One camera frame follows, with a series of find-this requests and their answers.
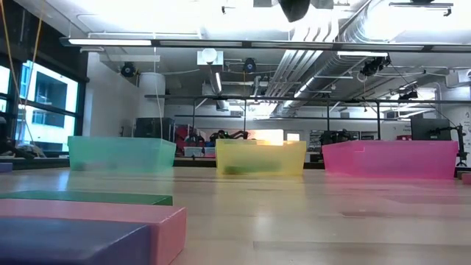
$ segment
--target green plastic bin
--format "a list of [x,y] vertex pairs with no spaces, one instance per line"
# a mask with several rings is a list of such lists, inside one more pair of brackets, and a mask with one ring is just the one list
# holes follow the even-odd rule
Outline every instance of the green plastic bin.
[[159,138],[68,138],[71,170],[160,173],[174,163],[175,143]]
[[45,199],[72,202],[109,202],[139,205],[173,205],[172,196],[116,194],[84,191],[18,191],[0,194],[0,199]]

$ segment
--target monitor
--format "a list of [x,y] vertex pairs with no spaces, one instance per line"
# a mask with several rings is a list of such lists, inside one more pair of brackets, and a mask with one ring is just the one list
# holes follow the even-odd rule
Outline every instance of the monitor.
[[423,119],[412,118],[412,140],[424,141],[451,141],[450,130],[440,130],[450,126],[450,121],[447,119]]

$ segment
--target pink foam block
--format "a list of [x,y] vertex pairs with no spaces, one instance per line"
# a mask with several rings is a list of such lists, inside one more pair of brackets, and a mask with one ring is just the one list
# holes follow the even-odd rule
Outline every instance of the pink foam block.
[[471,185],[471,174],[463,173],[461,175],[461,180],[463,181],[463,185]]
[[455,141],[348,141],[322,147],[329,174],[452,180]]
[[167,265],[183,250],[186,208],[36,199],[0,199],[0,216],[132,222],[152,227],[152,264]]

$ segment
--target green foam block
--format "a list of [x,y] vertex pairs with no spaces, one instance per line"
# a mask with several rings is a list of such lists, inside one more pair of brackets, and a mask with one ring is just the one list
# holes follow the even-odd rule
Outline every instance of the green foam block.
[[139,205],[173,205],[172,196],[117,194],[84,191],[18,191],[0,194],[0,199],[47,199],[72,202],[109,202]]

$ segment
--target pink plastic bin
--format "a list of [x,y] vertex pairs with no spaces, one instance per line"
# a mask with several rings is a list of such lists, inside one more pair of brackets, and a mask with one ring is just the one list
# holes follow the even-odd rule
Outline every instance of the pink plastic bin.
[[452,180],[455,141],[348,141],[322,147],[329,174]]

